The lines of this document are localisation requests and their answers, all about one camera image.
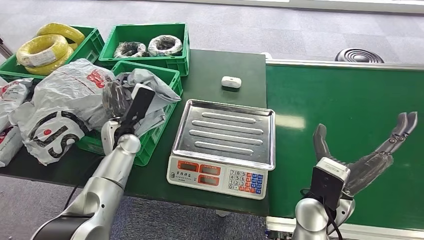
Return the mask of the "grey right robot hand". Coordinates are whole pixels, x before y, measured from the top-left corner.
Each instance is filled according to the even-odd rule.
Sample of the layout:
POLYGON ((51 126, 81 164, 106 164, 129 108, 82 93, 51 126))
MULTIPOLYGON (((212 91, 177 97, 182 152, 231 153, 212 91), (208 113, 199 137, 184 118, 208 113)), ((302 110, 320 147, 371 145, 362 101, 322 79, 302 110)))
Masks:
POLYGON ((402 112, 390 136, 370 154, 353 163, 339 161, 333 157, 326 142, 327 128, 318 124, 313 133, 313 144, 317 159, 316 167, 342 180, 342 192, 353 197, 367 188, 393 162, 393 153, 405 142, 418 123, 416 111, 402 112))

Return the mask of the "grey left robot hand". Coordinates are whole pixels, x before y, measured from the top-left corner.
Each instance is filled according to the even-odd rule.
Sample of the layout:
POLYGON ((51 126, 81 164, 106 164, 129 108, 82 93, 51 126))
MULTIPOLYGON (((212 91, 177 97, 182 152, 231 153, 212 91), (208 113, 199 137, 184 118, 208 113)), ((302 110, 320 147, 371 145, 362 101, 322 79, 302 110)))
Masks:
POLYGON ((132 103, 131 96, 117 81, 107 81, 102 92, 102 105, 108 119, 123 117, 132 103))

